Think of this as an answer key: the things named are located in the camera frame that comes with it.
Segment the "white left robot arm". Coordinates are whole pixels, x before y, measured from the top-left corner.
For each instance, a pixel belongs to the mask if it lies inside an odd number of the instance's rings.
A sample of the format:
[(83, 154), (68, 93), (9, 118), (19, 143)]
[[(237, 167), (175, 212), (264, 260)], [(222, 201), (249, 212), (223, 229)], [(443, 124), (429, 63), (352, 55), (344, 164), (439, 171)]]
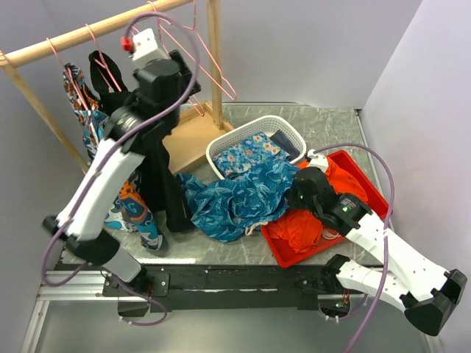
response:
[(192, 94), (199, 69), (181, 75), (171, 58), (146, 59), (133, 75), (136, 99), (113, 112), (92, 164), (70, 202), (44, 218), (52, 240), (64, 240), (85, 265), (101, 266), (120, 279), (129, 295), (146, 287), (143, 266), (104, 228), (108, 208), (132, 172), (144, 161), (151, 142), (169, 135), (179, 122), (180, 105)]

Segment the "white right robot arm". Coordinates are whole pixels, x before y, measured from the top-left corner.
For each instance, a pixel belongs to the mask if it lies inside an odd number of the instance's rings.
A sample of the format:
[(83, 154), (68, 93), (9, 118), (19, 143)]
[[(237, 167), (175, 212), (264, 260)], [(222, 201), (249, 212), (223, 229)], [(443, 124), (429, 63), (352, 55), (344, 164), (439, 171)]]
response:
[(461, 301), (467, 285), (458, 269), (435, 264), (383, 226), (380, 217), (360, 198), (337, 193), (325, 173), (307, 167), (294, 175), (288, 204), (310, 211), (328, 229), (361, 246), (387, 271), (356, 263), (344, 255), (330, 259), (322, 275), (324, 288), (343, 288), (380, 296), (380, 300), (404, 313), (419, 331), (437, 336)]

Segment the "blue shark print shorts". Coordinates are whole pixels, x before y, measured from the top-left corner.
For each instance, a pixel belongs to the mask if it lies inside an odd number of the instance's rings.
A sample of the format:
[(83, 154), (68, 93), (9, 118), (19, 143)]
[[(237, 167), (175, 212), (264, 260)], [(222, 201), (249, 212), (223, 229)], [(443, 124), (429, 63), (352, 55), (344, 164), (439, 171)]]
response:
[(208, 237), (229, 243), (287, 210), (286, 193), (299, 168), (281, 160), (252, 167), (237, 179), (204, 184), (191, 174), (179, 174), (191, 221)]

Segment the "pink wire hanger front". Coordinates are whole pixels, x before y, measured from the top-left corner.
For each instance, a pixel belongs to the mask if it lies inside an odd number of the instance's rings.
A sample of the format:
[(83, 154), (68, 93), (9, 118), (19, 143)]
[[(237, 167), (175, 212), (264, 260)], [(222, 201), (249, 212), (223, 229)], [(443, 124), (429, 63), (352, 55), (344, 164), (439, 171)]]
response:
[[(205, 42), (204, 40), (201, 38), (199, 32), (198, 32), (198, 29), (197, 29), (197, 20), (196, 20), (196, 1), (193, 1), (193, 6), (194, 6), (194, 14), (193, 14), (193, 25), (192, 26), (185, 26), (183, 25), (183, 27), (185, 29), (187, 29), (188, 31), (192, 31), (194, 32), (194, 34), (198, 37), (198, 39), (200, 40), (201, 44), (204, 45), (205, 47)], [(186, 54), (191, 60), (194, 60), (194, 58), (191, 56), (191, 54), (186, 50), (186, 48), (178, 41), (176, 40), (172, 35), (171, 33), (167, 30), (167, 28), (165, 28), (163, 26), (163, 24), (168, 24), (169, 26), (172, 25), (172, 23), (168, 20), (165, 20), (165, 19), (161, 19), (161, 18), (158, 18), (157, 19), (157, 35), (158, 35), (158, 40), (159, 40), (159, 43), (160, 43), (160, 46), (163, 48), (163, 50), (165, 51), (165, 53), (170, 56), (170, 51), (168, 50), (168, 48), (166, 47), (166, 44), (164, 42), (164, 36), (162, 35), (162, 33), (166, 34), (173, 42), (174, 44), (176, 44), (182, 51), (184, 54)], [(191, 106), (193, 107), (193, 110), (198, 112), (198, 114), (200, 116), (203, 116), (205, 113), (203, 111), (203, 106), (202, 106), (202, 103), (201, 101), (198, 99), (198, 97), (196, 95), (192, 95), (191, 97), (188, 98), (188, 101), (189, 103), (191, 104)]]

